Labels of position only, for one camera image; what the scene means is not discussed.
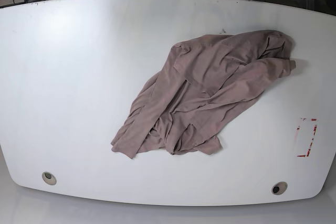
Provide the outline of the red tape rectangle marking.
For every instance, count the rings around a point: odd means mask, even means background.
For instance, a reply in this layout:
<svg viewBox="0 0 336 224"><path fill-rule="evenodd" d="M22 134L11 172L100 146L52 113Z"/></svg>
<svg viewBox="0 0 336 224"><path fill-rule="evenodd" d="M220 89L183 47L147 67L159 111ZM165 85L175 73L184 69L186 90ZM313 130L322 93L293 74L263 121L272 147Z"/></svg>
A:
<svg viewBox="0 0 336 224"><path fill-rule="evenodd" d="M295 156L308 157L310 155L318 120L301 118L295 136Z"/></svg>

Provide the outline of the right grey table grommet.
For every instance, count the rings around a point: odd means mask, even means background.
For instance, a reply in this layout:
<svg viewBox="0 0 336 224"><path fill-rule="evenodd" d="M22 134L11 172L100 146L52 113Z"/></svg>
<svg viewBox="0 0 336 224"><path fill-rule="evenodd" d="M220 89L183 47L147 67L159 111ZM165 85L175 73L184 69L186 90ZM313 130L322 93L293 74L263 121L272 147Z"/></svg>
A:
<svg viewBox="0 0 336 224"><path fill-rule="evenodd" d="M283 194L288 188L288 184L286 182L278 182L272 187L272 193L274 195L281 195Z"/></svg>

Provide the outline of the left grey table grommet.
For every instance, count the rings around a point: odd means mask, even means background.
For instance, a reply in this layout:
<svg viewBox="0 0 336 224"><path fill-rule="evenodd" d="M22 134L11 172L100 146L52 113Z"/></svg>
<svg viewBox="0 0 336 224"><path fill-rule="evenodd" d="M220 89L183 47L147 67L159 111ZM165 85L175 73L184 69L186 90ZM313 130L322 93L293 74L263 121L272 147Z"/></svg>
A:
<svg viewBox="0 0 336 224"><path fill-rule="evenodd" d="M42 179L46 184L51 185L51 186L56 185L57 183L55 176L49 172L43 172Z"/></svg>

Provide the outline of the grey table grommet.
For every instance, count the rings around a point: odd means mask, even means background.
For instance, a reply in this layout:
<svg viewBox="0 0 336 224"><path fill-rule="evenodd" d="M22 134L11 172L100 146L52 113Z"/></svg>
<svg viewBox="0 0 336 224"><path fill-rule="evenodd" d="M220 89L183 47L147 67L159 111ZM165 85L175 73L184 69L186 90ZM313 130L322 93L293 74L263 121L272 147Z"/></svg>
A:
<svg viewBox="0 0 336 224"><path fill-rule="evenodd" d="M288 184L286 182L278 182L272 187L272 193L274 195L281 195L283 194L288 188Z"/></svg>
<svg viewBox="0 0 336 224"><path fill-rule="evenodd" d="M43 172L42 179L46 184L51 185L51 186L56 185L57 183L55 176L49 172Z"/></svg>

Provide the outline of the mauve T-shirt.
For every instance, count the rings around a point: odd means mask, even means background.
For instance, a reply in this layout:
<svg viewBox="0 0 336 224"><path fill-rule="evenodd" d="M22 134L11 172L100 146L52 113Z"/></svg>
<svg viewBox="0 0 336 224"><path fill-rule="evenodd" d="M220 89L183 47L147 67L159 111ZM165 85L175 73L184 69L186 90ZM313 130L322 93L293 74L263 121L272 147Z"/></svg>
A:
<svg viewBox="0 0 336 224"><path fill-rule="evenodd" d="M159 149L171 155L217 153L218 133L295 69L291 50L292 39L275 30L175 44L132 102L112 151L129 158Z"/></svg>

